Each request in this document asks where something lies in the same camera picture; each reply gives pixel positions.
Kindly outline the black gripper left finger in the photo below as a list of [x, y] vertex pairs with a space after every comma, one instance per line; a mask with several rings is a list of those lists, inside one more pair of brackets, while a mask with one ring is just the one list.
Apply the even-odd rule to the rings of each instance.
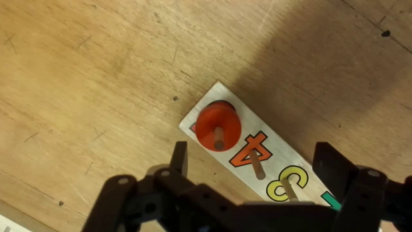
[[182, 175], [187, 175], [188, 171], [188, 144], [183, 140], [175, 143], [170, 167]]

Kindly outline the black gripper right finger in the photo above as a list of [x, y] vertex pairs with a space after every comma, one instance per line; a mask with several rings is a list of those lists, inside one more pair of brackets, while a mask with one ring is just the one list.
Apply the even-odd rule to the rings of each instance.
[[351, 203], [358, 199], [353, 188], [358, 167], [329, 141], [316, 144], [313, 170], [340, 202]]

